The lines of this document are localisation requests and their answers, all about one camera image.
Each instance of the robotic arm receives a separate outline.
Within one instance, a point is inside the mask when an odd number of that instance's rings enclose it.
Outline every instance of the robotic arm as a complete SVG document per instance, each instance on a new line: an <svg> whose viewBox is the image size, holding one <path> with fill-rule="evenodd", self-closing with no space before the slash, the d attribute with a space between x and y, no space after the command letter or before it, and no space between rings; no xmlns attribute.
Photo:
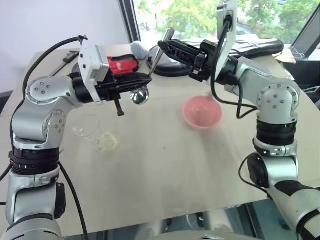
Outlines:
<svg viewBox="0 0 320 240"><path fill-rule="evenodd" d="M225 90L242 96L259 110L256 152L247 164L250 178L264 188L300 240L320 239L320 191L298 182L297 142L295 141L300 89L291 80L273 77L270 72L244 57L228 56L236 39L237 0L218 8L218 32L231 21L228 41L216 63L215 80ZM217 60L217 45L203 41L200 49L178 40L165 40L159 47L170 58L191 66L190 77L209 81ZM150 76L133 73L115 77L109 70L104 51L83 40L78 59L81 74L41 77L30 82L22 106L12 119L13 166L9 172L6 217L10 227L1 240L59 240L56 219L66 208L64 185L58 183L59 147L68 113L85 103L114 101L123 115L120 94L143 89ZM158 239L178 239L174 233ZM230 234L184 235L184 239L245 239Z"/></svg>
<svg viewBox="0 0 320 240"><path fill-rule="evenodd" d="M218 7L218 32L227 21L231 27L217 62L215 80L227 92L252 102L259 111L253 139L256 152L247 158L250 179L266 190L299 240L320 240L320 191L298 182L295 132L300 88L292 80L272 76L268 69L245 57L228 56L236 39L235 2ZM158 45L168 57L190 66L191 78L209 80L216 44L204 40L196 48L174 39Z"/></svg>
<svg viewBox="0 0 320 240"><path fill-rule="evenodd" d="M146 88L144 73L114 76L104 49L81 44L81 73L40 77L29 83L12 118L12 169L6 201L10 227L1 240L62 239L56 222L65 212L65 186L58 182L59 147L69 112L83 104L114 101L122 116L120 94Z"/></svg>

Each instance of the table surface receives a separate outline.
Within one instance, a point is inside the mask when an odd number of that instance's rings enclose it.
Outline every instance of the table surface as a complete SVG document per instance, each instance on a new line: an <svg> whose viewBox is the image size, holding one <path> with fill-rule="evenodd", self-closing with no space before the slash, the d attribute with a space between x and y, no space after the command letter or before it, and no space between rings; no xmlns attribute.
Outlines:
<svg viewBox="0 0 320 240"><path fill-rule="evenodd" d="M129 45L105 48L108 56L130 52ZM58 50L48 56L30 79L50 74L66 55ZM35 55L32 63L39 57ZM276 77L288 75L271 56L256 62L270 69ZM69 64L59 75L67 75ZM143 63L139 70L147 73ZM165 78L153 75L148 85L150 98L135 105L129 93L120 100L124 116L118 117L114 103L94 103L73 110L67 119L63 153L60 161L69 173L77 191L89 232L151 222L265 199L266 196L238 177L242 160L254 151L256 114L236 118L236 107L222 105L221 122L211 130L189 128L182 117L183 104L193 96L208 95L209 86L189 77ZM14 109L22 99L21 84L10 97L0 117L0 169L9 162L9 125ZM237 97L217 86L222 99ZM320 186L320 112L312 101L301 94L298 108L299 180L312 187ZM99 120L98 134L112 133L118 140L113 153L97 152L93 145L72 132L72 126L86 115ZM247 169L243 176L249 179ZM65 178L66 212L58 220L64 236L82 233L78 212ZM8 178L0 184L0 201L7 196ZM5 208L0 208L0 233L8 227Z"/></svg>

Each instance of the pink bowl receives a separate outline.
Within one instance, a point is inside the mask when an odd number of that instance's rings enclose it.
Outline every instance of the pink bowl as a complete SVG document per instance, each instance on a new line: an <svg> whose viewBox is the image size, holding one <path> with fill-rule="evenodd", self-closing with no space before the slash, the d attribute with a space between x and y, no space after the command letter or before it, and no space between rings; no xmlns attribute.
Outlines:
<svg viewBox="0 0 320 240"><path fill-rule="evenodd" d="M194 96L183 105L182 114L191 127L205 130L221 120L222 108L211 97Z"/></svg>

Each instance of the window frame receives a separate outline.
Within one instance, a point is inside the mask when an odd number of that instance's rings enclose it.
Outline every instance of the window frame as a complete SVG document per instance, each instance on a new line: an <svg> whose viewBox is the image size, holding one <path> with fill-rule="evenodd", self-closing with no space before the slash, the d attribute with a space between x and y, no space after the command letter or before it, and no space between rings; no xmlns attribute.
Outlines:
<svg viewBox="0 0 320 240"><path fill-rule="evenodd" d="M119 3L130 43L134 41L141 41L134 1L119 0Z"/></svg>
<svg viewBox="0 0 320 240"><path fill-rule="evenodd" d="M306 58L314 52L320 43L320 4L311 15L291 47L296 53L304 54Z"/></svg>

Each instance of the green foliage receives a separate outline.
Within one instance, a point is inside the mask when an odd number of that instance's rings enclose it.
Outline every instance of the green foliage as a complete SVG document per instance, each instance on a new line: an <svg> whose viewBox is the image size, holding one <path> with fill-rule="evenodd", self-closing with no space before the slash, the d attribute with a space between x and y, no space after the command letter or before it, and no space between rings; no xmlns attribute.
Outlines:
<svg viewBox="0 0 320 240"><path fill-rule="evenodd" d="M134 1L140 13L155 18L158 32L163 33L172 27L181 33L180 38L189 39L216 34L217 6L227 0ZM287 0L284 6L280 6L278 0L238 0L238 7L250 17L249 20L242 19L239 24L247 25L260 38L279 38L285 44L291 44L319 3L319 0ZM148 31L148 22L142 27Z"/></svg>
<svg viewBox="0 0 320 240"><path fill-rule="evenodd" d="M158 30L162 32L172 27L183 39L214 34L217 31L217 5L216 0L173 0L171 6L161 12L166 21Z"/></svg>
<svg viewBox="0 0 320 240"><path fill-rule="evenodd" d="M138 5L138 9L148 14L152 13L151 9L147 5L147 0L141 0L140 4Z"/></svg>
<svg viewBox="0 0 320 240"><path fill-rule="evenodd" d="M282 41L293 43L318 4L319 0L288 0L284 4L279 15L283 27Z"/></svg>
<svg viewBox="0 0 320 240"><path fill-rule="evenodd" d="M246 14L251 17L250 28L256 31L261 26L271 25L279 9L277 0L251 0L250 9Z"/></svg>
<svg viewBox="0 0 320 240"><path fill-rule="evenodd" d="M257 30L260 38L279 38L292 44L301 32L319 0L288 0L279 11L280 26L266 24Z"/></svg>

